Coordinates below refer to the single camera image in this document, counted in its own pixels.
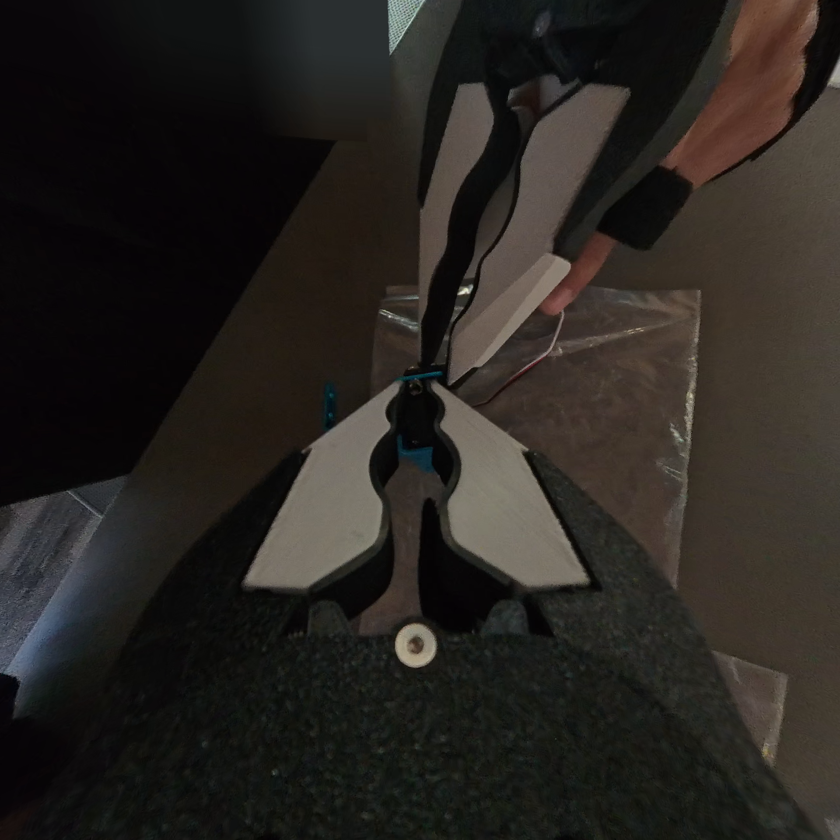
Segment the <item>black servo with blue mount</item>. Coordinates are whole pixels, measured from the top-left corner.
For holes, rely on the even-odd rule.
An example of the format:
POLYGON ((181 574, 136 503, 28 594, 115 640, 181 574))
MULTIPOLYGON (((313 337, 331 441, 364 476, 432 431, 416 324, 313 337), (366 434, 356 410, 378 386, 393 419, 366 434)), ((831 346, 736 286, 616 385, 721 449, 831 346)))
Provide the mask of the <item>black servo with blue mount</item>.
POLYGON ((434 392, 434 384, 444 380, 444 368, 408 369, 399 379, 394 420, 397 453, 426 473, 435 473, 443 482, 452 474, 453 461, 439 433, 439 418, 444 407, 434 392), (418 380, 425 386, 424 394, 412 397, 408 382, 418 380))

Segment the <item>large clear plastic bag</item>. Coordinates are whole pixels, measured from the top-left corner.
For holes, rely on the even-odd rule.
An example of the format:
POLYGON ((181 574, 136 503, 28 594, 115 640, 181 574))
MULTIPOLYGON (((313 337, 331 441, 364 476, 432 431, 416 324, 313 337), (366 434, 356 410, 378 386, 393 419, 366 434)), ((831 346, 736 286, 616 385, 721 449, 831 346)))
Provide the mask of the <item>large clear plastic bag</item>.
POLYGON ((535 312, 456 388, 622 523, 676 585, 697 387, 699 290, 588 287, 535 312))

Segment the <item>pile of small screw bags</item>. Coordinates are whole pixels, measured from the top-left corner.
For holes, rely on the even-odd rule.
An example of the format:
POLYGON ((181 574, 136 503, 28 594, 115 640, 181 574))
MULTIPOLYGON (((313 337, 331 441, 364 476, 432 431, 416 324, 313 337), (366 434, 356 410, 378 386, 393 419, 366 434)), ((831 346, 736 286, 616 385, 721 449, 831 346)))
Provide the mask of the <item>pile of small screw bags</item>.
POLYGON ((789 676, 727 654, 712 654, 752 740, 764 761, 774 766, 781 740, 789 676))

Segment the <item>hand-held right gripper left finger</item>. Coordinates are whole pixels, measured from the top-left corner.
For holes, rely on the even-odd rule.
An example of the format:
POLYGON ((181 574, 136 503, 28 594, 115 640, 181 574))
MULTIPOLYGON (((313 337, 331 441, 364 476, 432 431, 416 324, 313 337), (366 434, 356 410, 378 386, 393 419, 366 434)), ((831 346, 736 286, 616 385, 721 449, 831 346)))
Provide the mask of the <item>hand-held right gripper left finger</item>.
POLYGON ((397 470, 396 399, 390 384, 308 447, 244 588, 314 592, 384 548, 391 526, 385 488, 397 470))

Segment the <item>person's left hand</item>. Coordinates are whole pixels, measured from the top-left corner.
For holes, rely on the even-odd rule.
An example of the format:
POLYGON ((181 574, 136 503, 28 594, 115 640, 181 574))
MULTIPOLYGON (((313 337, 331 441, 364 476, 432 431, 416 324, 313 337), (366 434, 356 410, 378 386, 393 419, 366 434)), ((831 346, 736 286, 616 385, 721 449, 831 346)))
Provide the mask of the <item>person's left hand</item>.
POLYGON ((825 90, 838 60, 838 2, 743 2, 720 80, 666 157, 605 214, 540 304, 560 314, 618 244, 649 250, 691 194, 753 161, 825 90))

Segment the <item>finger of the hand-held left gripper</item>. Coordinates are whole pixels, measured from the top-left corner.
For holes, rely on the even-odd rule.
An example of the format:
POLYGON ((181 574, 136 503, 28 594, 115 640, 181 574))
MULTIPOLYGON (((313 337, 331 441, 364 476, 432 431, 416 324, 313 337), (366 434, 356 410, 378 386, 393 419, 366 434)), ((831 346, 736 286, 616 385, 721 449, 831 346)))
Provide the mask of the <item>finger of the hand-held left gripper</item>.
POLYGON ((418 363, 437 367, 483 213, 501 182, 501 120, 487 87, 457 89, 421 211, 419 274, 425 291, 418 363))
POLYGON ((449 385, 486 364, 569 273, 555 235, 630 97, 591 83, 534 122, 517 108, 523 151, 479 219, 466 272, 473 293, 449 338, 449 385))

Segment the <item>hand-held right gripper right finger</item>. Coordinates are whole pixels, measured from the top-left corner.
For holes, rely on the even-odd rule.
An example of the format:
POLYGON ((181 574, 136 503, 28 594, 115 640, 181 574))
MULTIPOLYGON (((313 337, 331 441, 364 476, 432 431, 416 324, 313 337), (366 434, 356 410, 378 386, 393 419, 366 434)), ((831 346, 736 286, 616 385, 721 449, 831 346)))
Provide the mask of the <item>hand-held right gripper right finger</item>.
POLYGON ((585 588, 590 575, 529 463, 528 450, 439 384, 441 524, 448 546, 520 592, 585 588))

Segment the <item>person's black clothing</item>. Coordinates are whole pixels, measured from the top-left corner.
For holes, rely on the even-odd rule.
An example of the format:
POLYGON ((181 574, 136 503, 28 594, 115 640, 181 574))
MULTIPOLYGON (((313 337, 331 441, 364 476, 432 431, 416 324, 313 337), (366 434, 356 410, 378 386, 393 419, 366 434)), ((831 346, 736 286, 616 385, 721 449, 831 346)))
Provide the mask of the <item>person's black clothing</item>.
POLYGON ((332 143, 256 2, 2 2, 2 506, 131 471, 332 143))

